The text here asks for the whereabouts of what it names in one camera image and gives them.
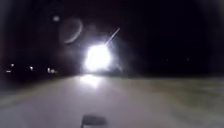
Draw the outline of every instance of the night sky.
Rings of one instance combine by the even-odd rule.
[[[193,0],[16,1],[7,19],[5,59],[22,61],[23,65],[31,62],[45,65],[40,64],[44,61],[66,70],[75,67],[78,72],[82,57],[75,56],[72,61],[58,57],[64,46],[58,41],[60,23],[52,21],[54,15],[62,20],[81,19],[85,33],[91,33],[91,25],[97,28],[95,33],[106,35],[121,28],[114,38],[114,51],[126,74],[159,77],[211,74],[208,22],[200,5]],[[79,51],[77,44],[84,47],[84,38],[90,37],[85,33],[66,47]]]

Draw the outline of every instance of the distant light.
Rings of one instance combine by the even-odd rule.
[[[6,73],[11,73],[12,71],[11,71],[11,70],[6,70],[5,72],[6,72]]]
[[[51,71],[51,69],[50,68],[47,68],[47,72],[50,73],[50,71]]]
[[[58,22],[58,21],[60,21],[60,17],[59,17],[59,16],[53,16],[53,21],[54,21],[54,22]]]
[[[98,88],[102,78],[94,75],[84,75],[80,78],[80,82],[93,88]]]
[[[96,45],[88,49],[84,66],[89,71],[107,69],[112,61],[112,57],[107,45]]]
[[[30,66],[30,70],[33,71],[33,67],[32,66]]]

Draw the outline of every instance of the dark object on road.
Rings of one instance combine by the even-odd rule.
[[[85,128],[85,126],[105,126],[107,127],[108,123],[105,117],[89,114],[84,115],[82,118],[82,124],[80,128]]]

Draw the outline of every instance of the headlight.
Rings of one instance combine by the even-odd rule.
[[[84,66],[88,71],[98,71],[107,69],[111,61],[112,57],[107,45],[95,45],[88,49]]]

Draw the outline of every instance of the asphalt road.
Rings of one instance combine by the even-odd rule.
[[[150,80],[95,76],[43,83],[20,103],[0,110],[1,128],[79,128],[82,116],[98,114],[109,128],[192,128],[173,115],[172,104]]]

